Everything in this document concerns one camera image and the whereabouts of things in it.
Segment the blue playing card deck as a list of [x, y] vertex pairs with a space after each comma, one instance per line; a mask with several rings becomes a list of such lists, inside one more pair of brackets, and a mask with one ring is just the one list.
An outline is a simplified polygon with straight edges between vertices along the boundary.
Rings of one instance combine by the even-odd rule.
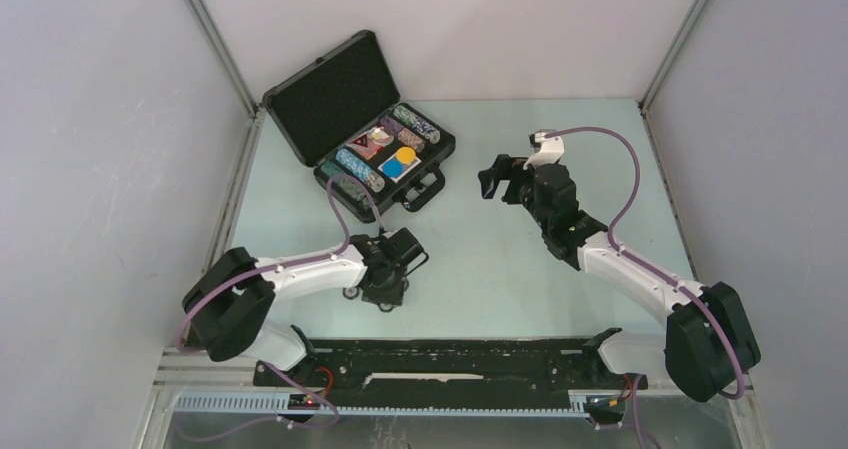
[[378, 171], [392, 182], [398, 183], [420, 163], [417, 152], [411, 147], [404, 146], [386, 159], [378, 167]]

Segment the blue round button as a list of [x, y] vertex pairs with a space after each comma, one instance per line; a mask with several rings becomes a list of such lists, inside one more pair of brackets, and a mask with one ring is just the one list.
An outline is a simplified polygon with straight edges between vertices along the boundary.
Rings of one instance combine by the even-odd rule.
[[396, 159], [389, 159], [381, 166], [381, 171], [389, 178], [395, 179], [402, 176], [405, 166]]

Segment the yellow round button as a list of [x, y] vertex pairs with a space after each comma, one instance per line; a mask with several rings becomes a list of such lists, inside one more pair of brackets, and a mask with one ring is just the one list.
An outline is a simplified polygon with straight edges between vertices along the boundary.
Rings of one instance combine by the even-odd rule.
[[417, 158], [416, 151], [408, 146], [401, 147], [395, 154], [397, 161], [404, 165], [411, 165]]

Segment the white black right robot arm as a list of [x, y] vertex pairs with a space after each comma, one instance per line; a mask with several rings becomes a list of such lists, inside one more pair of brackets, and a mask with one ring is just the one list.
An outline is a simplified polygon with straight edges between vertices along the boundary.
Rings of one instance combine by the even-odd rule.
[[582, 210], [576, 184], [558, 163], [533, 167], [528, 159], [498, 155], [478, 174], [481, 195], [494, 197], [507, 184], [504, 203], [522, 206], [541, 231], [549, 253], [577, 271], [615, 287], [651, 315], [661, 335], [609, 329], [589, 344], [581, 361], [585, 380], [606, 387], [620, 375], [664, 378], [689, 398], [706, 402], [734, 397], [762, 359], [737, 291], [724, 282], [706, 286], [674, 276], [623, 245], [610, 229]]

